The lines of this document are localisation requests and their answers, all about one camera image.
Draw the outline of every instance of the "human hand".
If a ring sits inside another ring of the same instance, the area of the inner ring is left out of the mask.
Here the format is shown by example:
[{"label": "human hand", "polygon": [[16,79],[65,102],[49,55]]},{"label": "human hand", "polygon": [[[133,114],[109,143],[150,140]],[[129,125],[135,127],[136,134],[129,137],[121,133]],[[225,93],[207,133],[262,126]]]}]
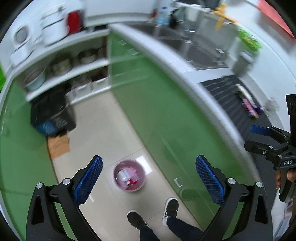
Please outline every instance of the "human hand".
[{"label": "human hand", "polygon": [[[296,169],[288,171],[287,179],[291,182],[296,181]],[[276,188],[277,189],[281,188],[281,172],[280,171],[276,172]]]}]

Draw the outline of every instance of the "dark blue pants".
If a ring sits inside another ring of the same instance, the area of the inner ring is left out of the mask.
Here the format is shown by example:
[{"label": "dark blue pants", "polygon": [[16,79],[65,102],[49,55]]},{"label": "dark blue pants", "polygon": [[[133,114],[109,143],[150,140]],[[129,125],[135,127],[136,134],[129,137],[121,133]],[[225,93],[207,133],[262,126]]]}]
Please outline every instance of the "dark blue pants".
[{"label": "dark blue pants", "polygon": [[[203,232],[176,217],[170,217],[167,221],[169,229],[182,241],[197,241]],[[140,241],[160,241],[152,229],[144,226],[140,229]]]}]

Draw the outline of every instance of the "black drying mat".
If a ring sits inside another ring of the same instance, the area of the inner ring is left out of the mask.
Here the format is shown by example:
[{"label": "black drying mat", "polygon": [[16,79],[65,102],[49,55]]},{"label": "black drying mat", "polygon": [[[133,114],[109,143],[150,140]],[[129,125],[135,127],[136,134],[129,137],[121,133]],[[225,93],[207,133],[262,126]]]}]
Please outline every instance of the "black drying mat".
[{"label": "black drying mat", "polygon": [[[236,84],[241,84],[245,88],[246,86],[235,75],[224,76],[215,80],[207,80],[202,82],[202,84],[225,110],[227,115],[235,124],[244,141],[253,140],[270,145],[278,144],[270,137],[265,137],[250,132],[251,126],[253,125],[269,127],[271,126],[271,123],[264,114],[260,115],[259,119],[252,119],[248,116],[248,113],[241,105],[241,99],[234,92],[236,90]],[[259,104],[256,98],[254,98],[248,88],[246,88],[246,90],[250,93],[255,104],[258,106]],[[264,183],[268,198],[266,206],[270,211],[276,195],[275,171],[273,170],[273,164],[270,161],[267,161],[264,156],[258,154],[251,155]]]}]

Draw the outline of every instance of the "green object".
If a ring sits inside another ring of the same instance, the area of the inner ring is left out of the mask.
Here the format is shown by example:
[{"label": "green object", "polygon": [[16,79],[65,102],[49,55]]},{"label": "green object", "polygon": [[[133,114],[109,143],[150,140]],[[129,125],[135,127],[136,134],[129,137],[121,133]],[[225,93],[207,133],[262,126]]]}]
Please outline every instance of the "green object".
[{"label": "green object", "polygon": [[[13,82],[0,119],[0,189],[10,219],[23,240],[36,184],[57,184],[46,137],[31,125],[30,110],[23,90]],[[75,238],[63,214],[61,221],[70,237]]]},{"label": "green object", "polygon": [[0,67],[0,91],[2,90],[4,84],[5,84],[6,78],[2,72],[2,69]]},{"label": "green object", "polygon": [[[219,206],[195,170],[203,154],[226,177],[254,184],[214,126],[180,87],[126,40],[110,36],[112,89],[154,161],[182,202],[205,230]],[[229,236],[239,217],[239,205]]]},{"label": "green object", "polygon": [[242,40],[244,45],[253,52],[258,52],[258,50],[262,48],[255,36],[249,34],[241,28],[239,29],[239,38]]}]

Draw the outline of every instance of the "brown cardboard piece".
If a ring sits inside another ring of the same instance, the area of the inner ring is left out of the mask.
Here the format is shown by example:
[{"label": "brown cardboard piece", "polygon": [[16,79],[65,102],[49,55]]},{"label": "brown cardboard piece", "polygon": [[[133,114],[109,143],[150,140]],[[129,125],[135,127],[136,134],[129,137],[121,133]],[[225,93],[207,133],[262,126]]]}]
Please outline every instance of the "brown cardboard piece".
[{"label": "brown cardboard piece", "polygon": [[62,137],[48,137],[47,148],[51,160],[68,153],[70,151],[69,137],[67,135]]}]

